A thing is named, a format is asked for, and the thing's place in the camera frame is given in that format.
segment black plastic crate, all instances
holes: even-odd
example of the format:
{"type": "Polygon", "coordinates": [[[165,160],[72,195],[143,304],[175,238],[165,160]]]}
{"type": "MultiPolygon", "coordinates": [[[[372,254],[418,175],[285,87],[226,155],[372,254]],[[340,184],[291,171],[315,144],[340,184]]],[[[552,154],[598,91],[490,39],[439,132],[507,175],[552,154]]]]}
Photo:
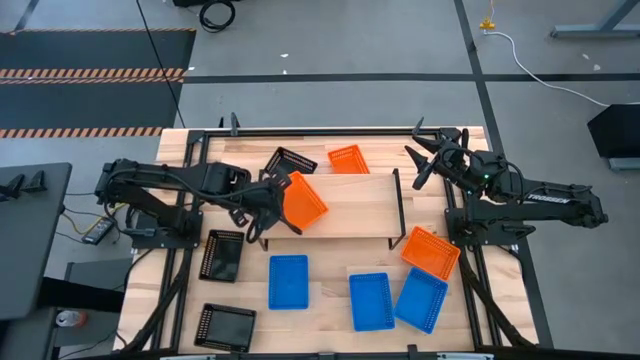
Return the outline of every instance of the black plastic crate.
{"type": "Polygon", "coordinates": [[[235,282],[243,240],[241,232],[210,230],[200,267],[200,280],[235,282]]]}
{"type": "Polygon", "coordinates": [[[271,160],[267,163],[265,170],[269,174],[273,174],[276,168],[282,169],[287,174],[291,174],[294,171],[300,171],[302,174],[313,174],[316,171],[316,167],[318,167],[317,162],[283,147],[278,147],[271,160]]]}
{"type": "Polygon", "coordinates": [[[233,352],[249,352],[254,310],[231,306],[204,304],[194,345],[233,352]]]}

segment yellow plug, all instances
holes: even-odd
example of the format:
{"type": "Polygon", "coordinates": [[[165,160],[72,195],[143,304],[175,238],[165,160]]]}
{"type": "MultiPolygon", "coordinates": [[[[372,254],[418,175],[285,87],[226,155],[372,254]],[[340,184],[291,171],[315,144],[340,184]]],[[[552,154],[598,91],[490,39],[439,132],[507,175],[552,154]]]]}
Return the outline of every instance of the yellow plug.
{"type": "Polygon", "coordinates": [[[482,30],[493,30],[496,28],[496,24],[492,23],[489,17],[485,17],[480,24],[480,29],[482,30]]]}

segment orange plastic crate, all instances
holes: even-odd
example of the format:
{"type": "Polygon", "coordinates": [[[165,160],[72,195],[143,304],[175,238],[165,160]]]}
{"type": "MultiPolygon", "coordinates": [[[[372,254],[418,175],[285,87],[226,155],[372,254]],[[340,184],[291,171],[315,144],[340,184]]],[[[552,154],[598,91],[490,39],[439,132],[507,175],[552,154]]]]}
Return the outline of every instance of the orange plastic crate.
{"type": "Polygon", "coordinates": [[[368,174],[369,168],[364,162],[358,145],[329,152],[329,161],[336,174],[368,174]]]}
{"type": "Polygon", "coordinates": [[[449,279],[460,249],[416,226],[402,250],[402,259],[444,281],[449,279]]]}
{"type": "Polygon", "coordinates": [[[289,174],[291,185],[284,190],[284,216],[304,230],[329,211],[299,171],[289,174]]]}

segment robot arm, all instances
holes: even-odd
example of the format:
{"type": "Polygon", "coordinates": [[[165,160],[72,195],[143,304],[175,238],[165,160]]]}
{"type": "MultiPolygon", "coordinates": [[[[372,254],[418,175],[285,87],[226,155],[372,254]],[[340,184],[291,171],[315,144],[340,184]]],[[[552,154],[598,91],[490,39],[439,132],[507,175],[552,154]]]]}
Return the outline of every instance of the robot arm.
{"type": "MultiPolygon", "coordinates": [[[[168,228],[178,236],[193,232],[199,235],[199,222],[194,212],[166,205],[144,188],[185,191],[229,210],[238,227],[249,223],[244,214],[251,215],[253,220],[247,241],[255,242],[263,230],[278,221],[300,233],[285,219],[282,211],[284,189],[290,183],[288,176],[283,174],[251,182],[248,170],[220,162],[178,168],[120,159],[104,165],[95,195],[98,204],[105,206],[118,202],[130,204],[156,219],[159,227],[168,228]]],[[[199,205],[193,204],[193,208],[197,209],[199,205]]]]}
{"type": "Polygon", "coordinates": [[[467,129],[443,129],[442,133],[444,136],[437,140],[413,136],[416,143],[434,155],[431,162],[405,147],[418,168],[413,187],[422,188],[431,173],[445,177],[475,200],[467,207],[468,222],[560,220],[572,226],[595,228],[608,221],[590,186],[525,179],[503,155],[469,150],[467,129]],[[480,200],[482,195],[503,205],[480,200]]]}

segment blue plastic tray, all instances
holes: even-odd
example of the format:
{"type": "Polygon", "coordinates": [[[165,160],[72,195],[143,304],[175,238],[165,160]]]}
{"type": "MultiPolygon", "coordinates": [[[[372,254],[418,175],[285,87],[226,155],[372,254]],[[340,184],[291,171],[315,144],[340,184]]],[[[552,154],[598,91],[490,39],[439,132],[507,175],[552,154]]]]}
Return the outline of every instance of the blue plastic tray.
{"type": "Polygon", "coordinates": [[[356,331],[388,330],[396,326],[387,274],[351,275],[349,289],[356,331]]]}
{"type": "Polygon", "coordinates": [[[395,316],[431,334],[447,295],[446,282],[412,268],[396,303],[395,316]]]}
{"type": "Polygon", "coordinates": [[[269,261],[269,309],[309,307],[309,260],[306,255],[272,256],[269,261]]]}

